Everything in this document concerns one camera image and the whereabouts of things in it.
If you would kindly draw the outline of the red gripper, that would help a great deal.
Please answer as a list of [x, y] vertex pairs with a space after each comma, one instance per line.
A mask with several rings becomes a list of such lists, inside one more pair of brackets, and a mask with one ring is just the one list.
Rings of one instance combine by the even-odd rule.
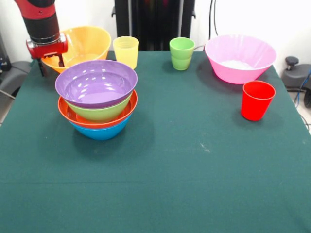
[[63, 53], [68, 51], [67, 37], [64, 33], [60, 33], [59, 38], [51, 43], [38, 44], [31, 39], [26, 40], [27, 49], [32, 59], [37, 59], [38, 66], [43, 77], [46, 76], [46, 69], [43, 66], [41, 58], [57, 55], [59, 58], [59, 67], [65, 67]]

